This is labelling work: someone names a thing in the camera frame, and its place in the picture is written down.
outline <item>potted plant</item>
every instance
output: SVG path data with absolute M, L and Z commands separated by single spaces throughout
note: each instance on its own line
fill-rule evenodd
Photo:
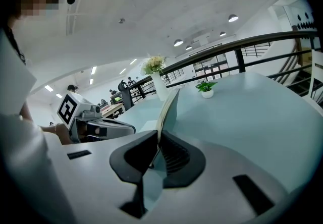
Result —
M 165 101 L 168 97 L 168 91 L 165 83 L 160 77 L 162 73 L 162 67 L 164 66 L 165 58 L 164 57 L 152 57 L 146 63 L 143 64 L 141 68 L 141 74 L 149 74 L 153 80 L 157 95 L 161 101 Z
M 198 89 L 198 92 L 202 91 L 202 96 L 204 98 L 211 98 L 213 97 L 213 90 L 212 86 L 216 85 L 217 82 L 202 82 L 195 86 Z

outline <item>white vase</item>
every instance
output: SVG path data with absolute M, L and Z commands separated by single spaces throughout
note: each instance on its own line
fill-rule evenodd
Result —
M 150 74 L 153 84 L 155 86 L 157 95 L 161 101 L 165 101 L 168 97 L 168 90 L 166 88 L 165 83 L 163 82 L 162 78 L 160 77 L 159 73 Z
M 214 95 L 213 90 L 210 90 L 210 91 L 202 91 L 201 93 L 202 93 L 202 96 L 204 98 L 211 98 Z

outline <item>recessed light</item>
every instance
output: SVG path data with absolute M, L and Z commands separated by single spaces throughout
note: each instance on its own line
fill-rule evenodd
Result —
M 95 71 L 96 71 L 96 66 L 94 66 L 94 67 L 92 68 L 91 75 L 93 75 L 93 74 L 95 73 Z
M 231 14 L 231 15 L 229 16 L 229 22 L 234 22 L 234 21 L 236 21 L 238 18 L 239 18 L 239 17 L 238 17 L 237 15 L 235 15 L 235 14 Z
M 134 59 L 134 60 L 130 63 L 130 65 L 132 65 L 135 61 L 137 61 L 137 59 Z
M 49 92 L 52 92 L 53 91 L 53 89 L 51 87 L 49 87 L 48 85 L 45 86 L 45 89 L 47 89 Z
M 181 45 L 182 43 L 184 43 L 182 40 L 180 39 L 176 39 L 175 42 L 174 42 L 174 46 L 179 46 Z

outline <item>black and white square marker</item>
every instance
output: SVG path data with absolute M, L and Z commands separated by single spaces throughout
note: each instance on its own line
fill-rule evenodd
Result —
M 69 124 L 76 107 L 77 103 L 69 95 L 66 95 L 59 109 L 59 115 L 67 125 Z

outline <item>chair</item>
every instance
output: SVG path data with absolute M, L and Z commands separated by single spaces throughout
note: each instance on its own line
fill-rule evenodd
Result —
M 311 84 L 309 86 L 308 95 L 304 96 L 303 99 L 323 116 L 323 108 L 317 104 L 323 100 L 323 87 L 313 92 L 315 79 L 323 82 L 323 53 L 312 50 Z
M 131 92 L 129 89 L 129 86 L 127 83 L 125 83 L 123 80 L 119 83 L 118 89 L 122 94 L 122 100 L 123 104 L 125 106 L 125 110 L 129 110 L 130 108 L 133 107 L 133 102 L 132 102 L 132 97 L 131 97 Z

